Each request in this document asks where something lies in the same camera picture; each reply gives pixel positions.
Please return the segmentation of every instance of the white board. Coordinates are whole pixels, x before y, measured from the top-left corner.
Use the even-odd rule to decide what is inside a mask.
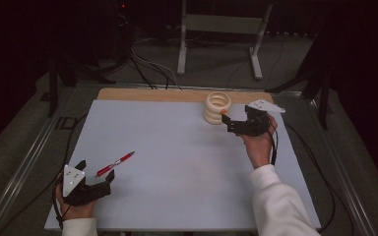
[[[95,100],[70,160],[87,162],[87,184],[100,182],[99,169],[124,154],[115,167],[112,194],[96,205],[97,227],[127,231],[252,230],[253,170],[239,137],[225,125],[211,125],[203,103]],[[320,227],[281,114],[276,169],[305,203]],[[245,120],[244,105],[233,104],[233,120]],[[53,210],[46,229],[57,229]]]

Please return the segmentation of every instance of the person's right hand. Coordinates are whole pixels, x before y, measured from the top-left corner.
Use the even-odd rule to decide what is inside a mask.
[[[268,114],[270,120],[269,132],[271,135],[278,127],[278,123],[275,118]],[[264,133],[258,137],[251,137],[246,135],[240,135],[244,141],[247,155],[250,158],[253,168],[257,169],[263,165],[270,164],[270,154],[272,151],[272,137],[268,133]]]

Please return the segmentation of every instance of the person's left hand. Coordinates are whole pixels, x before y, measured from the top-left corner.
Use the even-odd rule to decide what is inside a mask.
[[[69,206],[64,203],[61,191],[61,184],[58,184],[56,188],[56,198],[60,205],[60,213],[63,215],[63,220],[92,218],[94,216],[96,201],[90,202],[84,206]]]

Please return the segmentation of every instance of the hand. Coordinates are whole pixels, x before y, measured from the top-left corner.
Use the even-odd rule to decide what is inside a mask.
[[[275,118],[268,114],[270,120],[269,132],[271,135],[278,127]],[[250,158],[253,168],[257,169],[263,165],[270,164],[270,153],[272,150],[272,138],[268,133],[258,137],[240,135],[246,146],[247,155]]]
[[[94,209],[96,201],[90,202],[84,206],[69,206],[64,203],[61,194],[61,184],[57,185],[56,189],[57,202],[60,205],[60,213],[63,215],[63,220],[76,218],[92,218],[94,216]]]

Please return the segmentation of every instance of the metal stand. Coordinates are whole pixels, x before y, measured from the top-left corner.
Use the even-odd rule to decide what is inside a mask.
[[[177,64],[177,74],[185,74],[186,66],[186,31],[218,31],[257,34],[256,42],[250,48],[249,54],[253,66],[254,78],[263,79],[257,53],[266,30],[267,22],[272,11],[272,4],[267,6],[266,12],[262,19],[240,18],[240,17],[223,17],[209,15],[193,15],[186,13],[186,0],[182,0],[182,28],[180,37],[179,61]]]

